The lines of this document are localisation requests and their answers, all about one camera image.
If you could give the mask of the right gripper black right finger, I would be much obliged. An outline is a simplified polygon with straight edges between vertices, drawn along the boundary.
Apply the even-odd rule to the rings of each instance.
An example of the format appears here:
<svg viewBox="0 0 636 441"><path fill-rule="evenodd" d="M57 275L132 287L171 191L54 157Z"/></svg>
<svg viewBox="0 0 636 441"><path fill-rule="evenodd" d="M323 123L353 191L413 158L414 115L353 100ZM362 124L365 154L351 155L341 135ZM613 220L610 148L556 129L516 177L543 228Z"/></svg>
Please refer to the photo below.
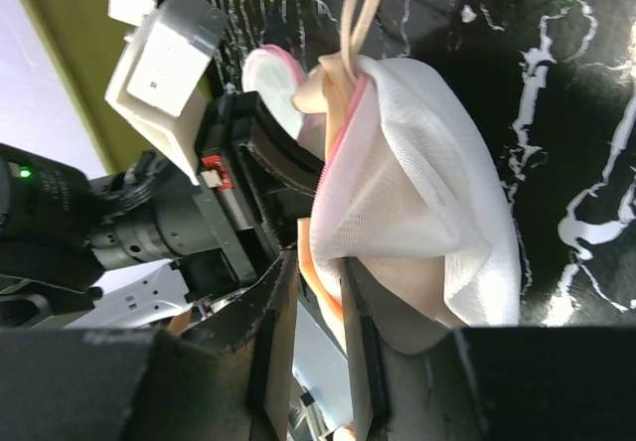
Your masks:
<svg viewBox="0 0 636 441"><path fill-rule="evenodd" d="M456 336L342 265L349 377L360 440L474 440L477 420Z"/></svg>

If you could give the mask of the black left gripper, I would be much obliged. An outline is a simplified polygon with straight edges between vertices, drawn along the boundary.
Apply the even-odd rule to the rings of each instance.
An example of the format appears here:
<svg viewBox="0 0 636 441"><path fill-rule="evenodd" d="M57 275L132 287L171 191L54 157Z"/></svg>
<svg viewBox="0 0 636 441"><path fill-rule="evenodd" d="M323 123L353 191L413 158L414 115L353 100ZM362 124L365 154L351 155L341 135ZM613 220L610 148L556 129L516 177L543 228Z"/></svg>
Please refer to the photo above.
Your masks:
<svg viewBox="0 0 636 441"><path fill-rule="evenodd" d="M310 214L322 162L256 92L211 101L194 177L154 151L127 173L89 180L66 164L1 149L1 300L95 295L106 272L201 257L231 287L255 282Z"/></svg>

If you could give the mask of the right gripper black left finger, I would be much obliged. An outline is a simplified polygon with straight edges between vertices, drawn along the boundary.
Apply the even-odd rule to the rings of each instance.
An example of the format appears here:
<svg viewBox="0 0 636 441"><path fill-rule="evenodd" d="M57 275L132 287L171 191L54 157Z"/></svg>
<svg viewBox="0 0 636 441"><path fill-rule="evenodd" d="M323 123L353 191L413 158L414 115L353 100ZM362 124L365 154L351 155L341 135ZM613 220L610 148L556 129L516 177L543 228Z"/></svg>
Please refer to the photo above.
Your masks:
<svg viewBox="0 0 636 441"><path fill-rule="evenodd" d="M157 336L149 439L286 438L297 282L297 254L287 250L207 321L180 338Z"/></svg>

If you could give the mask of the beige bra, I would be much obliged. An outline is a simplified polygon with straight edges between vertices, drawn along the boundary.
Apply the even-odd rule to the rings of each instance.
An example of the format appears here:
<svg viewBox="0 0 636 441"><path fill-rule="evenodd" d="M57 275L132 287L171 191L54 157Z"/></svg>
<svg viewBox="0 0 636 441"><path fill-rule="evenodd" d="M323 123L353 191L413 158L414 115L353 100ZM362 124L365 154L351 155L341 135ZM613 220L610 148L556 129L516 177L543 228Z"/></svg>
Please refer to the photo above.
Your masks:
<svg viewBox="0 0 636 441"><path fill-rule="evenodd" d="M358 84L354 59L366 40L381 1L344 0L340 18L340 50L320 57L318 66L292 97L293 105L301 112L325 116L326 163L331 162L337 150L337 139L344 129L346 113ZM313 239L321 233L318 220L325 214L321 194L317 193L311 216L297 223L299 264L302 276L317 296L327 327L340 337L344 334L342 303L320 279L312 247Z"/></svg>

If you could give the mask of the white pink-trimmed mesh laundry bag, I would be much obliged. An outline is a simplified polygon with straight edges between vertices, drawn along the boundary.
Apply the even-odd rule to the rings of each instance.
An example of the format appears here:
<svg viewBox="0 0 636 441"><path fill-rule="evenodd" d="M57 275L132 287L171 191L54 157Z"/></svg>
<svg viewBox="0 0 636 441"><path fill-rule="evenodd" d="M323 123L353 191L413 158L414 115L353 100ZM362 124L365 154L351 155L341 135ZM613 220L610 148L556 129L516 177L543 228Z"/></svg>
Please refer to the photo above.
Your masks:
<svg viewBox="0 0 636 441"><path fill-rule="evenodd" d="M490 152L442 76L413 59L357 59L300 265L329 322L343 318L340 264L356 257L391 293L446 326L520 317L521 264Z"/></svg>

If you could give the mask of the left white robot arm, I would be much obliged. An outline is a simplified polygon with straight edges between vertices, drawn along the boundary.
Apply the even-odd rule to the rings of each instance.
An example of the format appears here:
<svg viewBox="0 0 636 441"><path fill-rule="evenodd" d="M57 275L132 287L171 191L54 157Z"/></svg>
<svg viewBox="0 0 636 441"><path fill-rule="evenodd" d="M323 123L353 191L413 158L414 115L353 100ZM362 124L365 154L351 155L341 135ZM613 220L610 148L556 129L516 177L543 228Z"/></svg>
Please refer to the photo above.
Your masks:
<svg viewBox="0 0 636 441"><path fill-rule="evenodd" d="M322 169L256 92L210 102L196 174L144 152L89 180L1 149L1 324L138 328L256 282L297 237Z"/></svg>

